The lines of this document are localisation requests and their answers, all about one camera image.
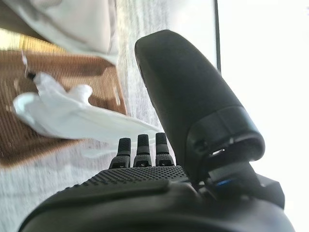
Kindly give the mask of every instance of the white cloth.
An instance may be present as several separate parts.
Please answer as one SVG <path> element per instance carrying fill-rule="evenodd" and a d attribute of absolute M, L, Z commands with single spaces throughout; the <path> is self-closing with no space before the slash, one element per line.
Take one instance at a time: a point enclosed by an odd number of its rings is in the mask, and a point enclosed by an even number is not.
<path fill-rule="evenodd" d="M 47 40 L 73 53 L 116 64 L 118 38 L 114 0 L 3 0 Z"/>
<path fill-rule="evenodd" d="M 69 92 L 50 75 L 40 72 L 34 78 L 38 93 L 18 95 L 13 101 L 19 119 L 37 133 L 57 138 L 91 138 L 112 145 L 115 150 L 120 138 L 131 138 L 137 145 L 139 134 L 148 134 L 155 143 L 161 130 L 139 119 L 92 106 L 88 98 L 92 88 L 78 85 Z"/>

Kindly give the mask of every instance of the wooden tray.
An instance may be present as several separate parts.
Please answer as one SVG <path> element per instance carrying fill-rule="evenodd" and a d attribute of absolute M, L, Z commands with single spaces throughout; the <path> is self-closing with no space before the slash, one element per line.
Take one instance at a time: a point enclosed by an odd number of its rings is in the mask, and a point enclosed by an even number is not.
<path fill-rule="evenodd" d="M 115 66 L 92 56 L 24 52 L 31 72 L 46 72 L 66 90 L 78 84 L 93 89 L 92 105 L 126 114 Z M 25 77 L 20 51 L 0 51 L 0 165 L 46 155 L 80 140 L 52 139 L 38 135 L 12 113 L 13 99 L 24 92 L 37 92 Z"/>

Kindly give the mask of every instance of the white tissue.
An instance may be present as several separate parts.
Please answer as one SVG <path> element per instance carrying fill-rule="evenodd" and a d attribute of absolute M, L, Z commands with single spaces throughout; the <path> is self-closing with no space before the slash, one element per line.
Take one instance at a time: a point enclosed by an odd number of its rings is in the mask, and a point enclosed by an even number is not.
<path fill-rule="evenodd" d="M 38 93 L 23 93 L 13 101 L 17 117 L 43 136 L 85 139 L 91 138 L 115 145 L 120 138 L 131 138 L 137 144 L 139 134 L 148 134 L 149 143 L 161 130 L 141 120 L 118 112 L 92 106 L 88 98 L 92 88 L 78 85 L 66 92 L 50 75 L 36 74 Z"/>

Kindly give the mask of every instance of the black plastic casing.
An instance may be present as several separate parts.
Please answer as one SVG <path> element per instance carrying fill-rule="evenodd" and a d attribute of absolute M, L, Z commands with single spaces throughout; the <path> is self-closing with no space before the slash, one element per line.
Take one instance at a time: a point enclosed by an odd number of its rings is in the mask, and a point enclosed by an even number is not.
<path fill-rule="evenodd" d="M 137 63 L 152 104 L 193 182 L 235 161 L 260 159 L 264 139 L 212 64 L 185 38 L 169 30 L 138 40 Z M 216 155 L 214 152 L 224 149 Z"/>

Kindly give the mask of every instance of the wicker basket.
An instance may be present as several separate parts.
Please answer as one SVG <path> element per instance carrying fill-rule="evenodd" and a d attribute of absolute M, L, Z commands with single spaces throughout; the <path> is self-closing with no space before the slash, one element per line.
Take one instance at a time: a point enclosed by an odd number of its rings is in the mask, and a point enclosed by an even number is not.
<path fill-rule="evenodd" d="M 126 114 L 116 68 L 108 61 L 91 56 L 24 52 L 32 72 L 51 74 L 65 89 L 88 84 L 93 89 L 92 105 Z M 0 165 L 46 155 L 80 140 L 53 139 L 38 135 L 12 113 L 13 99 L 24 92 L 36 92 L 25 77 L 20 51 L 0 51 Z"/>

